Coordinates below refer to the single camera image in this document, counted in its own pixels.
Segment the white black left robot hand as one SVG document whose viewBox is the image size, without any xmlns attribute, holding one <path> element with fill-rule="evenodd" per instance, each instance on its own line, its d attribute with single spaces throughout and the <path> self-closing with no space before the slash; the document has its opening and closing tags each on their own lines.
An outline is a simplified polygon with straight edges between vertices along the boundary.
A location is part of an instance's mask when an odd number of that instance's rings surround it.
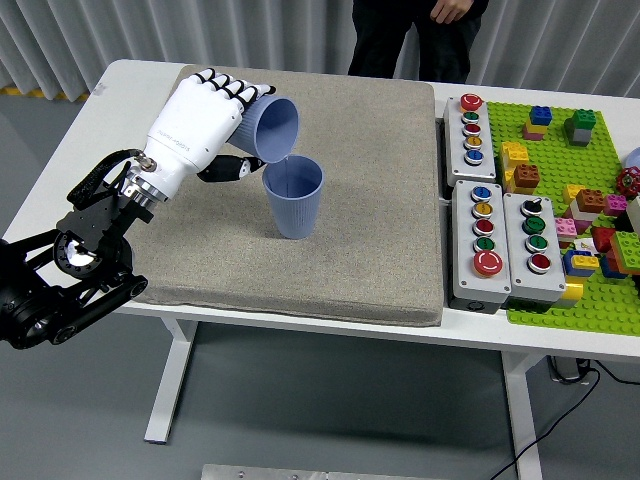
<svg viewBox="0 0 640 480">
<path fill-rule="evenodd" d="M 171 199 L 182 181 L 204 170 L 237 130 L 242 115 L 275 88 L 236 79 L 212 68 L 180 81 L 152 124 L 143 149 L 155 163 L 139 177 Z"/>
</svg>

